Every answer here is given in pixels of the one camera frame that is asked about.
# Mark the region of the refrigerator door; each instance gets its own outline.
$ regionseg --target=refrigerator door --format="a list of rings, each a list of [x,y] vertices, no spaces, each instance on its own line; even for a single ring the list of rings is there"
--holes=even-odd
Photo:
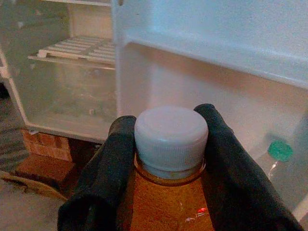
[[[308,5],[114,0],[113,7],[119,115],[212,103],[265,171],[274,164],[263,161],[271,142],[287,142],[294,155],[272,182],[301,219],[308,212]]]

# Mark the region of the orange liquid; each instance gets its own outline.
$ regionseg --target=orange liquid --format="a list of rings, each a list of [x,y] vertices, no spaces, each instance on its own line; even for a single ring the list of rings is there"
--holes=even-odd
[[[168,187],[151,183],[136,172],[130,230],[213,231],[201,180]]]

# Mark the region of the refrigerator shelf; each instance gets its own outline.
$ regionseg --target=refrigerator shelf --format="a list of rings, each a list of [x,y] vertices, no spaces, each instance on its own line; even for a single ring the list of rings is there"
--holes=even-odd
[[[28,59],[50,62],[50,63],[73,64],[73,65],[78,65],[78,66],[87,66],[87,67],[92,67],[92,68],[115,70],[115,65],[113,65],[113,64],[104,64],[104,63],[98,63],[98,62],[83,60],[83,59],[73,60],[73,59],[62,58],[62,57],[40,58],[40,57],[38,57],[38,53],[33,54],[33,55],[29,55]]]
[[[226,45],[204,38],[184,38],[150,30],[141,32],[138,28],[126,32],[125,43],[156,48],[308,89],[308,60],[303,57],[286,56],[236,44]]]
[[[60,57],[115,64],[115,47],[111,39],[78,36],[40,49],[37,57],[44,61],[50,57]]]
[[[64,3],[73,3],[73,4],[111,7],[110,0],[44,0],[44,1],[54,1],[54,2],[64,2]]]

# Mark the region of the bottle cap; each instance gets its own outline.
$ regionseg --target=bottle cap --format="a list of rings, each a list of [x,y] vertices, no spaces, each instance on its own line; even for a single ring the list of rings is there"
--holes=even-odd
[[[292,148],[283,141],[274,141],[268,149],[269,154],[276,160],[288,161],[293,155]]]
[[[204,118],[183,107],[148,109],[135,124],[142,167],[163,179],[182,179],[198,171],[203,164],[207,136]]]

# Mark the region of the refrigerator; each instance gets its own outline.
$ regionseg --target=refrigerator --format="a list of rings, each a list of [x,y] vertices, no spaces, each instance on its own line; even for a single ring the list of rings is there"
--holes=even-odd
[[[212,103],[308,212],[308,2],[0,0],[0,74],[30,130],[103,142],[119,116]],[[288,143],[289,162],[267,153]]]

